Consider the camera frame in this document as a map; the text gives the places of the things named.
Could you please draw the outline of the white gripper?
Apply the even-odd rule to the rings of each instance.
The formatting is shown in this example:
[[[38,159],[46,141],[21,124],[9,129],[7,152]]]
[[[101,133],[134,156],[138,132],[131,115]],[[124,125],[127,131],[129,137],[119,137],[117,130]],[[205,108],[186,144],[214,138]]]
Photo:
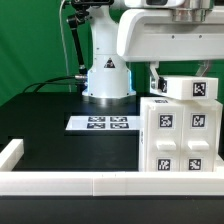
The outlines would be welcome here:
[[[118,28],[118,55],[128,62],[150,62],[151,88],[159,92],[167,91],[167,82],[157,73],[158,62],[206,60],[196,72],[197,77],[205,77],[210,60],[224,59],[224,8],[209,11],[204,22],[174,22],[172,14],[130,9]]]

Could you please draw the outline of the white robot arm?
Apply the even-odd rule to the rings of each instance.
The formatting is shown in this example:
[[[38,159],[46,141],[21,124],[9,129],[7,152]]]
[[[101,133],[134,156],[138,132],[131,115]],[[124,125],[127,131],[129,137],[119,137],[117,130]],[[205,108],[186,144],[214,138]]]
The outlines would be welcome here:
[[[224,3],[213,0],[115,0],[118,23],[101,5],[90,8],[93,66],[84,94],[133,95],[128,62],[150,64],[150,92],[178,100],[215,99],[218,80],[205,76],[224,59]]]

